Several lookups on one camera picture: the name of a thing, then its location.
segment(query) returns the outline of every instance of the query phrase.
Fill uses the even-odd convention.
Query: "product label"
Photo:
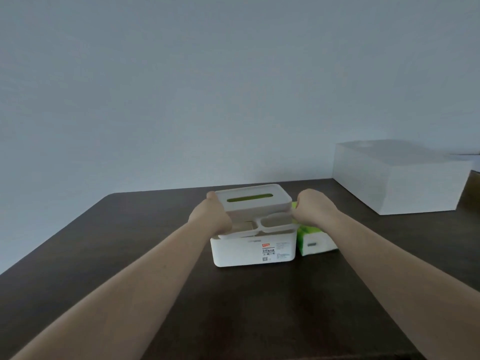
[[[262,262],[278,262],[288,260],[291,257],[291,243],[277,242],[262,243],[261,245],[261,260]]]

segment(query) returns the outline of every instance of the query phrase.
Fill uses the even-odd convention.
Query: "person's left hand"
[[[190,213],[188,222],[196,220],[211,224],[215,235],[226,233],[232,229],[232,220],[213,191],[208,192],[207,198]]]

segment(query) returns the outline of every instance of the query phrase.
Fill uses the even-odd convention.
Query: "white plastic container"
[[[287,262],[295,258],[298,224],[292,199],[278,184],[216,192],[233,228],[210,239],[216,266]]]
[[[336,145],[333,178],[380,215],[457,208],[472,163],[403,140]]]

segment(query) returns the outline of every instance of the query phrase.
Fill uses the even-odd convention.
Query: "white wall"
[[[112,192],[328,178],[356,139],[478,149],[475,0],[0,6],[0,272]]]

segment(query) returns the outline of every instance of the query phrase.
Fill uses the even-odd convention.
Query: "person's left arm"
[[[207,241],[231,225],[209,192],[188,223],[61,315],[12,360],[140,359]]]

